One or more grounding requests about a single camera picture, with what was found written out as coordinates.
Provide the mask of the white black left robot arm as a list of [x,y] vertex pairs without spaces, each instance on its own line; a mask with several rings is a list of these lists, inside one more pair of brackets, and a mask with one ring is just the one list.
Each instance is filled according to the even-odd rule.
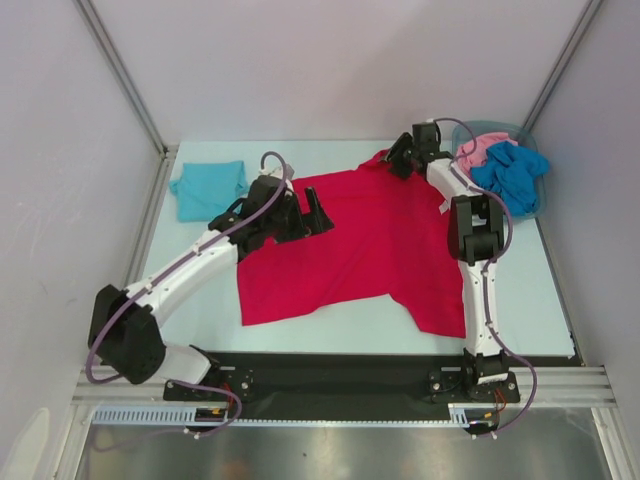
[[114,369],[114,378],[138,385],[154,376],[185,383],[197,398],[214,397],[221,387],[216,362],[196,346],[167,343],[162,325],[208,281],[235,266],[268,239],[278,243],[323,234],[334,226],[314,188],[301,201],[290,181],[260,175],[247,197],[214,218],[181,256],[124,289],[103,287],[96,295],[85,364],[87,379],[96,359]]

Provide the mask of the red t-shirt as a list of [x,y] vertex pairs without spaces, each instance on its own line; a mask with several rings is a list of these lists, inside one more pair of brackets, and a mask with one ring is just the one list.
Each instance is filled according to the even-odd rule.
[[353,170],[294,180],[315,189],[334,224],[287,243],[266,241],[237,267],[241,322],[272,323],[341,302],[390,296],[417,328],[465,335],[462,278],[447,248],[443,196],[419,175],[402,180],[379,154]]

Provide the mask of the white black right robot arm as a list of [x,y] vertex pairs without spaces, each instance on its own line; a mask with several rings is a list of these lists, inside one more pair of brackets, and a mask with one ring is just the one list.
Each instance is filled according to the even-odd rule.
[[501,200],[473,183],[453,155],[441,149],[441,129],[434,120],[402,133],[384,161],[399,178],[422,175],[449,207],[447,246],[463,279],[466,340],[461,388],[469,399],[484,401],[509,373],[498,333],[496,270],[510,246],[510,217]]

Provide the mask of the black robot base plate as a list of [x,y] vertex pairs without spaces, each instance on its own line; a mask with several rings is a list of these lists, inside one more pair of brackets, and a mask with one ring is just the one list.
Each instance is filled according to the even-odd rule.
[[404,396],[429,403],[489,403],[499,391],[509,403],[521,392],[506,354],[474,361],[458,355],[215,353],[202,384],[231,391],[247,403],[276,394]]

